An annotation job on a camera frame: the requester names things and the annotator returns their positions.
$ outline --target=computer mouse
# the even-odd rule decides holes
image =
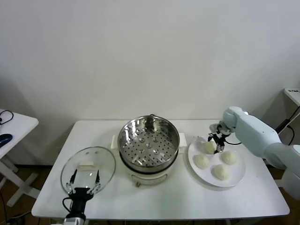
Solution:
[[[3,134],[0,135],[0,148],[10,142],[10,140],[13,139],[13,136],[10,134]]]

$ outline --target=table leg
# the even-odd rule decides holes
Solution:
[[[14,173],[18,172],[19,169],[18,167],[16,167],[14,165],[14,163],[6,156],[4,156],[2,159],[1,159],[1,162],[3,162],[9,169],[11,169]]]
[[[14,172],[7,168],[6,165],[4,165],[1,161],[0,173],[2,173],[7,179],[9,179],[11,182],[13,182],[19,187],[17,192],[7,202],[8,206],[12,207],[23,194],[29,195],[33,198],[38,197],[39,190],[29,186],[38,176],[36,173],[32,173],[26,181],[23,181],[16,174],[14,174]]]
[[[282,188],[282,181],[281,180],[274,180],[277,184],[277,187]]]
[[[235,225],[254,225],[257,222],[261,221],[263,218],[253,218],[253,219],[241,219]]]
[[[6,182],[6,177],[3,177],[3,179],[0,182],[0,189],[3,187],[4,183]]]

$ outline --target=robotic arm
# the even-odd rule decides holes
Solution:
[[[231,133],[255,156],[265,158],[272,166],[285,169],[283,188],[293,198],[300,200],[300,145],[287,146],[281,143],[274,129],[239,107],[229,107],[223,120],[210,126],[208,140],[214,139],[216,152],[225,146],[225,138]]]

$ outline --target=steamed bun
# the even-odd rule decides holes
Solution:
[[[215,177],[220,180],[227,180],[230,177],[228,169],[223,165],[217,165],[213,168],[213,173]]]
[[[233,165],[237,161],[236,153],[233,151],[226,151],[221,154],[221,159],[228,165]]]
[[[204,155],[196,155],[195,156],[195,164],[200,169],[206,169],[210,165],[210,160]]]
[[[217,144],[214,140],[211,140],[210,142],[206,142],[204,144],[204,149],[207,154],[214,154],[215,150],[217,149]]]

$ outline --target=small white table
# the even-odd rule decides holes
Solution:
[[[285,88],[284,93],[297,105],[300,106],[300,88]]]
[[[11,118],[11,114],[9,112],[4,112],[1,115],[1,118],[2,122],[5,122]],[[22,194],[27,194],[33,198],[37,198],[39,194],[39,190],[30,187],[30,184],[38,175],[32,173],[26,181],[23,181],[15,174],[15,172],[18,171],[18,168],[5,157],[5,155],[37,125],[37,119],[14,112],[14,118],[10,122],[0,126],[0,135],[11,134],[13,136],[13,139],[10,142],[0,148],[0,173],[5,176],[0,182],[0,188],[4,185],[6,179],[9,179],[19,187],[17,192],[7,202],[7,205],[10,207],[18,201]]]
[[[64,218],[67,211],[61,201],[67,194],[60,184],[60,173],[67,160],[90,146],[110,148],[112,136],[127,121],[90,120],[75,123],[33,208],[36,217]],[[195,136],[206,136],[216,120],[173,120],[187,143]],[[235,136],[228,139],[237,142]],[[174,173],[156,186],[136,187],[126,174],[117,150],[116,173],[108,185],[87,202],[87,219],[108,220],[194,220],[257,218],[289,213],[283,196],[261,158],[252,155],[243,145],[226,146],[237,150],[246,162],[243,180],[232,188],[213,187],[190,168],[186,153],[178,155]]]

